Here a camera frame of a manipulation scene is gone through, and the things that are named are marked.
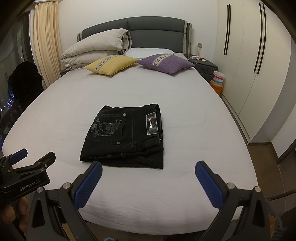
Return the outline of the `left hand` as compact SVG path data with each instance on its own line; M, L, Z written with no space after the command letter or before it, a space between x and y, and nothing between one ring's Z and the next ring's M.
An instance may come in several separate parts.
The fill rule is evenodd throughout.
M1 207L1 223L10 224L16 219L16 212L21 215L21 219L19 221L19 227L21 230L26 230L28 226L28 201L26 197L22 197L19 200L18 207L15 209L11 205L5 205Z

